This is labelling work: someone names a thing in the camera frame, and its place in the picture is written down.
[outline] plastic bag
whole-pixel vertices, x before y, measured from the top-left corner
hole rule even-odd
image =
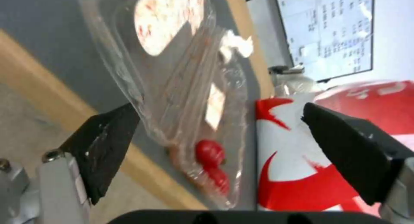
[[[149,136],[170,147],[174,165],[220,208],[233,207],[242,170],[247,89],[236,59],[226,65],[219,60],[225,30],[216,26],[210,0],[79,2],[106,67]],[[208,115],[211,90],[225,97],[213,117]],[[226,151],[221,169],[229,177],[228,194],[195,160],[195,144],[204,139]]]
[[[370,207],[361,199],[301,121],[307,102],[367,119],[413,150],[414,83],[365,82],[256,103],[259,208],[365,212],[378,216],[379,204]]]

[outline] screw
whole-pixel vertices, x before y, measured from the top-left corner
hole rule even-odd
[[[0,158],[0,171],[9,173],[11,170],[10,162],[7,159]]]
[[[65,157],[65,153],[61,149],[53,149],[53,150],[50,150],[44,153],[44,155],[42,156],[42,162],[43,163],[52,162],[53,160],[64,158],[64,157]]]

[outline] clear plastic bag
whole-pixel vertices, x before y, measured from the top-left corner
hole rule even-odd
[[[194,12],[203,13],[202,21],[193,24],[189,19],[177,28],[175,35],[171,34],[165,48],[159,52],[154,50],[154,55],[150,55],[145,49],[148,44],[141,45],[151,39],[148,36],[151,35],[150,26],[142,29],[136,23],[139,1],[79,0],[106,67],[133,103],[149,136],[170,147],[174,165],[220,208],[232,208],[238,200],[242,170],[247,88],[237,60],[233,57],[230,63],[224,65],[219,59],[219,47],[225,30],[216,26],[210,0],[202,0],[203,5],[185,9],[190,17]],[[161,4],[141,6],[160,9]],[[171,6],[175,3],[166,0],[164,4]],[[142,16],[147,17],[143,17],[144,20],[152,17],[147,13]],[[144,31],[148,37],[143,39],[141,35],[139,38],[138,35]],[[160,34],[166,32],[160,28],[158,31]],[[160,47],[163,45],[162,42],[154,42]],[[217,126],[206,121],[212,86],[225,96]],[[227,161],[220,168],[229,178],[228,195],[220,192],[195,160],[195,144],[204,139],[214,140],[224,147]]]

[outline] red and white can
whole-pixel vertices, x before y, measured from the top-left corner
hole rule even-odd
[[[365,204],[301,121],[307,102],[368,119],[414,149],[414,83],[351,84],[256,103],[259,209],[343,210],[378,216],[379,204]]]

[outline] sticker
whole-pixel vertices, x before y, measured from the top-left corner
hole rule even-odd
[[[194,35],[204,18],[204,0],[138,0],[134,24],[142,48],[158,56],[189,22]]]
[[[214,83],[211,84],[205,121],[214,131],[219,127],[220,120],[222,119],[225,101],[226,95]]]

